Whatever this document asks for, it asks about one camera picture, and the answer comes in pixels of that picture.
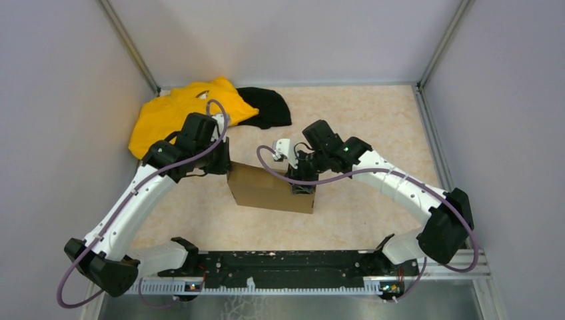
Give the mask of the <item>brown cardboard box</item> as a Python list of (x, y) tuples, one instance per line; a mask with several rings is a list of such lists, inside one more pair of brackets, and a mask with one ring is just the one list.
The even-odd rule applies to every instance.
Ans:
[(231, 163), (227, 184), (237, 205), (312, 214), (314, 194), (294, 194), (286, 181), (262, 167)]

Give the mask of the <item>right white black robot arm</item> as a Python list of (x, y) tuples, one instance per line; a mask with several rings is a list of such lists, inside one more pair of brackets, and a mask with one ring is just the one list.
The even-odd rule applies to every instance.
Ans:
[(378, 247), (375, 265), (384, 275), (392, 275), (401, 263), (423, 257), (447, 265), (468, 238), (474, 223), (468, 195), (429, 186), (386, 160), (371, 145), (358, 137), (342, 140), (325, 120), (303, 130), (307, 147), (298, 150), (289, 139), (273, 143), (274, 159), (287, 159), (286, 176), (293, 189), (314, 189), (319, 175), (326, 171), (341, 173), (374, 187), (404, 207), (420, 227), (392, 235)]

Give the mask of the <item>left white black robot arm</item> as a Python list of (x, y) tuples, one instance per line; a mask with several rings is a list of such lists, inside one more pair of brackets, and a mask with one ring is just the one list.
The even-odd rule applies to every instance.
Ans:
[(68, 240), (64, 252), (76, 270), (112, 297), (123, 295), (149, 275), (195, 274), (199, 250), (182, 237), (147, 249), (130, 246), (147, 217), (181, 179), (195, 169), (206, 175), (230, 170), (229, 123), (229, 116), (222, 113), (191, 113), (180, 130), (153, 143), (129, 188), (103, 220), (84, 238)]

